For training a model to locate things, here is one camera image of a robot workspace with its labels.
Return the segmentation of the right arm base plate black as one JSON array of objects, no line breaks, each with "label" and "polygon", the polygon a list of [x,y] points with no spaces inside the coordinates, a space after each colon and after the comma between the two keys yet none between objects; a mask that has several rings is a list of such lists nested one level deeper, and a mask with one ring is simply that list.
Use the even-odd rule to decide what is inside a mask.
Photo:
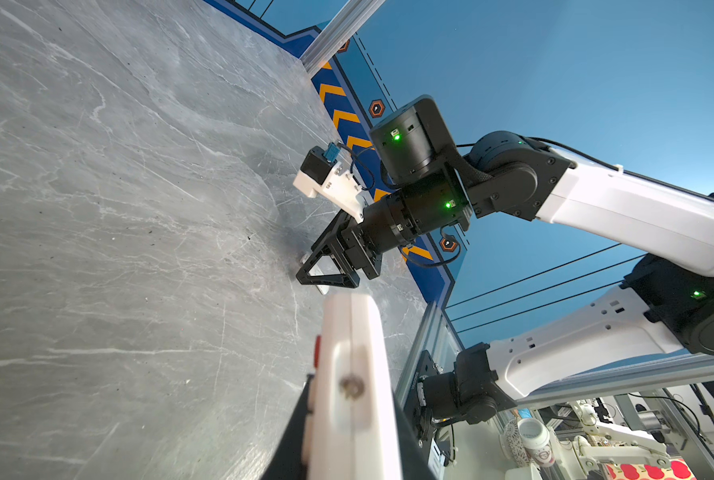
[{"label": "right arm base plate black", "polygon": [[438,430],[435,419],[451,410],[453,372],[443,372],[428,350],[422,350],[411,370],[410,389],[403,411],[414,431],[418,446],[429,457]]}]

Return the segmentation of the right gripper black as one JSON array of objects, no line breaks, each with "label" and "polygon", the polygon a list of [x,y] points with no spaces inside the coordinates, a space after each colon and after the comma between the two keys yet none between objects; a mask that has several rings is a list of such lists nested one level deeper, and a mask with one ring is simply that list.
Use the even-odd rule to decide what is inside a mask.
[{"label": "right gripper black", "polygon": [[[462,247],[445,228],[469,220],[471,209],[461,180],[453,170],[441,170],[409,184],[368,206],[364,220],[353,226],[351,216],[340,210],[304,255],[295,274],[304,286],[357,289],[362,270],[370,279],[380,275],[382,255],[400,247],[412,247],[417,238],[438,231],[454,255],[438,262],[413,263],[436,268],[454,262]],[[332,245],[339,238],[345,250]]]}]

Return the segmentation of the white remote control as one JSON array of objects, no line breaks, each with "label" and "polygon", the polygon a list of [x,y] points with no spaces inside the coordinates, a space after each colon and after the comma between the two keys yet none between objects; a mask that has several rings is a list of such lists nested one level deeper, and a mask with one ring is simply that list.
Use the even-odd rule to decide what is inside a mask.
[{"label": "white remote control", "polygon": [[394,393],[374,299],[330,293],[309,387],[301,460],[307,479],[401,479]]}]

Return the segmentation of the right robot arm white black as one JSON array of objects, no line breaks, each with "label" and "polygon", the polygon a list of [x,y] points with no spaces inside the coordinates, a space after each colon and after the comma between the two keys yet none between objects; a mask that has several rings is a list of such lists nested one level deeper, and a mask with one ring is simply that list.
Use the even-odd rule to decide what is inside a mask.
[{"label": "right robot arm white black", "polygon": [[714,195],[659,181],[544,138],[509,131],[468,152],[436,102],[422,96],[370,132],[389,193],[366,188],[341,163],[341,144],[313,147],[295,187],[323,197],[336,217],[311,247],[304,285],[355,288],[381,272],[383,255],[431,232],[467,229],[490,215],[538,224],[514,245],[479,240],[478,259],[547,265],[591,241],[636,252],[632,270],[587,291],[562,319],[463,350],[449,373],[417,383],[425,422],[476,424],[539,388],[628,359],[688,351],[714,355]]}]

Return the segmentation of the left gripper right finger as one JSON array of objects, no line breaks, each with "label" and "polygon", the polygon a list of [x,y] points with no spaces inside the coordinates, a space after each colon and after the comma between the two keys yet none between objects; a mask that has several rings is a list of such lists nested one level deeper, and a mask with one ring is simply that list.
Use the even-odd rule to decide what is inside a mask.
[{"label": "left gripper right finger", "polygon": [[396,395],[392,394],[394,416],[397,426],[402,478],[404,480],[435,480],[428,466],[428,458],[418,446],[414,431]]}]

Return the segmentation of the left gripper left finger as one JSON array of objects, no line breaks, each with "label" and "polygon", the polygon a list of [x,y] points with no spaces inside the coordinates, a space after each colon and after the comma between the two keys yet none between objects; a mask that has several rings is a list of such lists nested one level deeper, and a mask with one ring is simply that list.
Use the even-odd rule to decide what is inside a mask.
[{"label": "left gripper left finger", "polygon": [[307,467],[302,460],[306,419],[309,415],[309,393],[314,380],[308,375],[282,438],[261,480],[302,480]]}]

